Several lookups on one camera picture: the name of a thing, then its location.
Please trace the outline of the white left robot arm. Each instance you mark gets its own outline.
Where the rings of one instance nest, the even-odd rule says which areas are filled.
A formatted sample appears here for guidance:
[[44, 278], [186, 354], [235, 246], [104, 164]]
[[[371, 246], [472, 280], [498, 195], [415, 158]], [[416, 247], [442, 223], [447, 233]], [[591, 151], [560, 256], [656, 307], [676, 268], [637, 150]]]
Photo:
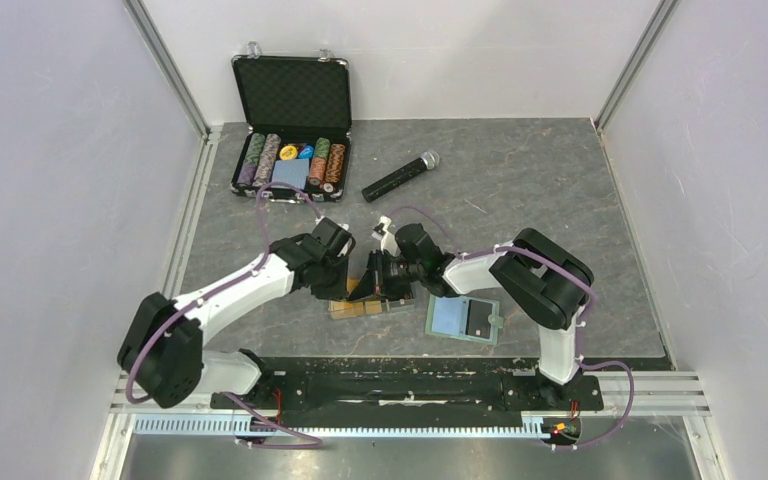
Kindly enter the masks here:
[[127, 401], [171, 408], [193, 393], [232, 393], [250, 407], [266, 405], [274, 381], [263, 362], [247, 350], [213, 351], [208, 343], [246, 314], [301, 289], [319, 300], [345, 299], [355, 245], [347, 225], [322, 217], [311, 232], [272, 242], [249, 265], [206, 287], [143, 298], [116, 357], [127, 374]]

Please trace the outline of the clear acrylic card tray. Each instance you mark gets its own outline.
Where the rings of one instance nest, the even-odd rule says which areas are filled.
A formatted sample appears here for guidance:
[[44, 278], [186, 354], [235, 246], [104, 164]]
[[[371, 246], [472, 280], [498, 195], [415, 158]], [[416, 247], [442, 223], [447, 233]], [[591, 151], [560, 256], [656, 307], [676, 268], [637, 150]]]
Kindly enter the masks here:
[[415, 303], [415, 289], [409, 286], [397, 300], [374, 297], [354, 302], [329, 301], [328, 313], [334, 320], [343, 320], [407, 311], [413, 309]]

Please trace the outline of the green card holder wallet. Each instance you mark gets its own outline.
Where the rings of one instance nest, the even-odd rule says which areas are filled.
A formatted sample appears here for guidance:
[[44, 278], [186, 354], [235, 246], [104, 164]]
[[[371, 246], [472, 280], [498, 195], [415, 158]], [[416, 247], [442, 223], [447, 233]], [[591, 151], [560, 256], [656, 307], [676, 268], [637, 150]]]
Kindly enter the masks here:
[[[472, 338], [465, 334], [468, 302], [470, 300], [483, 300], [494, 304], [494, 313], [490, 317], [490, 322], [493, 325], [490, 340]], [[425, 333], [427, 335], [483, 345], [496, 345], [499, 331], [503, 326], [504, 318], [500, 315], [500, 302], [497, 300], [468, 296], [451, 298], [431, 296], [429, 298], [425, 325]]]

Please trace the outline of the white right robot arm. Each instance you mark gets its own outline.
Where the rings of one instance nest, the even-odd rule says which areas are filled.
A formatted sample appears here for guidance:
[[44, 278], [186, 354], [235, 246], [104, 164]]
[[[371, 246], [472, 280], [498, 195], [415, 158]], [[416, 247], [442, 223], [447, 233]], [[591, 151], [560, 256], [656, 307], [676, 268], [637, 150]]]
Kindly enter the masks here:
[[473, 253], [443, 251], [419, 223], [391, 232], [381, 220], [372, 236], [379, 246], [350, 300], [395, 299], [414, 283], [439, 298], [499, 288], [538, 326], [540, 400], [562, 408], [577, 396], [576, 322], [595, 297], [594, 274], [581, 260], [533, 228]]

